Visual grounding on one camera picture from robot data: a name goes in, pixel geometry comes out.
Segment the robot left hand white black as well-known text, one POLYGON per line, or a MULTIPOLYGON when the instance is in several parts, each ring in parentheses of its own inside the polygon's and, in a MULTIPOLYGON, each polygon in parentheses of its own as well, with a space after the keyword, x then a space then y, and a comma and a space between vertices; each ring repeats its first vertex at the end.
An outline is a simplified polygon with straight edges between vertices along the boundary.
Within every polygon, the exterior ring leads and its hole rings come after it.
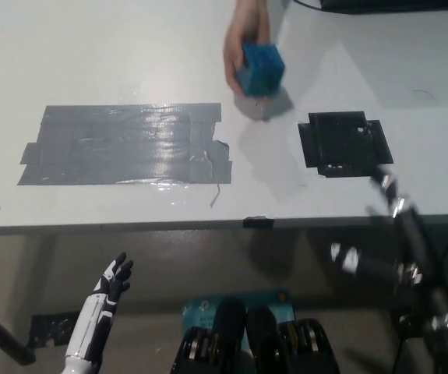
POLYGON ((132 265, 123 252, 102 273, 76 321, 66 351, 68 357, 91 364, 102 358, 119 299, 130 287, 132 265))

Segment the person's bare hand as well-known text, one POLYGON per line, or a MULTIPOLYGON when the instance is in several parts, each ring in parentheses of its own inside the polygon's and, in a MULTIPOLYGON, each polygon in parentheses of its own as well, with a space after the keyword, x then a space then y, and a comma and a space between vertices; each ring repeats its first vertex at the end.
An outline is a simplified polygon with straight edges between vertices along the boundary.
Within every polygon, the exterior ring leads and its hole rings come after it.
POLYGON ((245 64, 243 44, 252 42, 256 44, 269 44, 271 42, 268 1, 237 1, 224 38, 225 79, 235 96, 238 97, 242 97, 244 94, 235 74, 245 64))

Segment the robot right hand white black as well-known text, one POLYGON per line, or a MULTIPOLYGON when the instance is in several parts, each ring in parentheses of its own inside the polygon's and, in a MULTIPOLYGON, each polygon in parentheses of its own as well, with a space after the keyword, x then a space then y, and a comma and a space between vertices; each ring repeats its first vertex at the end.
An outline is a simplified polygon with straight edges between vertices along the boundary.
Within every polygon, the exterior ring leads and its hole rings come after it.
POLYGON ((330 259, 344 272, 365 272, 396 286, 409 289, 414 297, 423 335, 432 343, 448 347, 448 285, 443 266, 425 231, 422 218, 410 197, 398 192, 397 180, 387 170, 376 167, 370 178, 384 196, 402 251, 402 262, 394 267, 362 255, 354 246, 333 243, 330 259))

